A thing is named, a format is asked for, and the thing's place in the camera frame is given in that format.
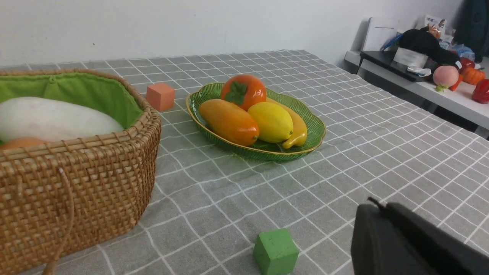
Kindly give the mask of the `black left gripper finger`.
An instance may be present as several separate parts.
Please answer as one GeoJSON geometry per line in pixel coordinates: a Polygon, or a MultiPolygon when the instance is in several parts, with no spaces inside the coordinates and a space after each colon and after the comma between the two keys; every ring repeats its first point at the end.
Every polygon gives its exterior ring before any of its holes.
{"type": "Polygon", "coordinates": [[[356,275],[487,275],[486,255],[398,202],[369,197],[356,209],[351,240],[356,275]]]}

